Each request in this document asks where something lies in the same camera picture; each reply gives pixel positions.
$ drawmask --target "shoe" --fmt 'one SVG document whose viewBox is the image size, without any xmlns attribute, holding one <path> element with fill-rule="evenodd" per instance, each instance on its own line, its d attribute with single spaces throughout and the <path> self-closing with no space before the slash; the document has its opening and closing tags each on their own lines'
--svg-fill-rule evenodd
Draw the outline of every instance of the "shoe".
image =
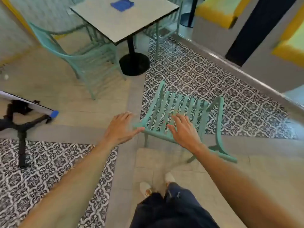
<svg viewBox="0 0 304 228">
<path fill-rule="evenodd" d="M 145 198 L 149 197 L 152 194 L 152 187 L 149 183 L 142 181 L 139 184 L 139 189 Z"/>
<path fill-rule="evenodd" d="M 173 175 L 170 172 L 166 173 L 165 174 L 165 183 L 166 183 L 166 186 L 168 187 L 171 182 L 175 182 L 175 178 L 173 177 Z"/>
</svg>

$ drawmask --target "person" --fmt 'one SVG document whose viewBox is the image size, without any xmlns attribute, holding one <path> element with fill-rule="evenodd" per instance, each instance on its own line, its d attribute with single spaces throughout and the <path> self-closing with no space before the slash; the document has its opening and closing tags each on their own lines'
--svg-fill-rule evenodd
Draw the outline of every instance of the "person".
<svg viewBox="0 0 304 228">
<path fill-rule="evenodd" d="M 144 130 L 144 128 L 127 130 L 132 116 L 129 112 L 114 116 L 98 145 L 70 169 L 32 208 L 20 228 L 77 227 L 89 200 L 94 195 L 110 151 Z M 242 172 L 209 152 L 201 143 L 187 116 L 177 114 L 172 118 L 176 126 L 168 125 L 168 127 L 173 138 L 196 156 L 220 193 L 247 227 L 301 227 Z M 159 193 L 152 192 L 148 184 L 141 184 L 147 198 L 137 206 L 131 228 L 218 227 L 211 215 L 196 201 L 194 195 L 175 183 L 171 174 L 167 174 L 165 180 L 168 188 L 164 199 Z"/>
</svg>

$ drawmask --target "person's left arm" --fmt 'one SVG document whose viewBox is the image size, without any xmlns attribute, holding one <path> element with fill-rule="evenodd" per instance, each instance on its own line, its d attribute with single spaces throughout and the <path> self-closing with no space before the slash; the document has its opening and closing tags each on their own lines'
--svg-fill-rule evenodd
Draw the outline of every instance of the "person's left arm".
<svg viewBox="0 0 304 228">
<path fill-rule="evenodd" d="M 114 116 L 101 142 L 30 211 L 20 228 L 75 228 L 94 195 L 111 150 L 144 128 L 127 131 L 132 114 Z"/>
</svg>

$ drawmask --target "black metal table stand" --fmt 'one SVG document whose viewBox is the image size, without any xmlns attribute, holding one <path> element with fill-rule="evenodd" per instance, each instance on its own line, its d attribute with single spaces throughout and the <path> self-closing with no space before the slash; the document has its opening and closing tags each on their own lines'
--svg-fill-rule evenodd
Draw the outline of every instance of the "black metal table stand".
<svg viewBox="0 0 304 228">
<path fill-rule="evenodd" d="M 17 132 L 18 132 L 18 139 L 19 139 L 18 166 L 19 166 L 19 168 L 28 167 L 28 164 L 26 163 L 26 154 L 25 154 L 25 150 L 26 150 L 25 140 L 26 140 L 26 136 L 27 136 L 27 131 L 44 120 L 47 120 L 46 124 L 51 122 L 51 120 L 52 120 L 52 118 L 49 115 L 43 115 L 31 122 L 26 122 L 21 125 L 17 125 L 13 122 L 14 113 L 21 113 L 23 115 L 26 115 L 31 111 L 32 111 L 32 109 L 30 109 L 28 107 L 27 103 L 25 103 L 23 101 L 19 101 L 19 100 L 12 100 L 12 103 L 7 105 L 6 115 L 3 117 L 3 119 L 0 119 L 0 130 L 12 128 L 14 130 L 17 130 Z"/>
<path fill-rule="evenodd" d="M 197 1 L 198 0 L 193 0 L 192 1 L 192 6 L 191 6 L 191 11 L 189 13 L 184 13 L 181 15 L 181 25 L 188 27 L 188 28 L 193 28 L 194 26 L 194 13 L 195 13 L 195 9 L 196 9 L 196 5 L 197 5 Z"/>
<path fill-rule="evenodd" d="M 128 36 L 127 42 L 129 53 L 123 56 L 119 61 L 121 70 L 127 76 L 141 75 L 150 67 L 149 58 L 142 53 L 135 52 L 133 36 Z"/>
</svg>

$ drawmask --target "hand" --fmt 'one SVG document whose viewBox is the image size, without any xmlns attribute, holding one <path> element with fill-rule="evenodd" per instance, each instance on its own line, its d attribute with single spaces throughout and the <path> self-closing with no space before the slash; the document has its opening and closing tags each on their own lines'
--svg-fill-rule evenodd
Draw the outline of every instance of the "hand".
<svg viewBox="0 0 304 228">
<path fill-rule="evenodd" d="M 130 112 L 115 115 L 110 122 L 102 141 L 110 142 L 113 146 L 116 146 L 129 141 L 136 134 L 144 131 L 144 127 L 139 127 L 133 131 L 128 131 L 127 127 L 132 118 L 133 114 Z"/>
<path fill-rule="evenodd" d="M 176 131 L 175 126 L 168 125 L 169 130 L 173 134 L 173 138 L 182 147 L 192 152 L 195 147 L 201 144 L 201 140 L 196 129 L 191 124 L 188 116 L 177 114 L 172 115 L 172 119 L 175 121 L 177 128 Z"/>
</svg>

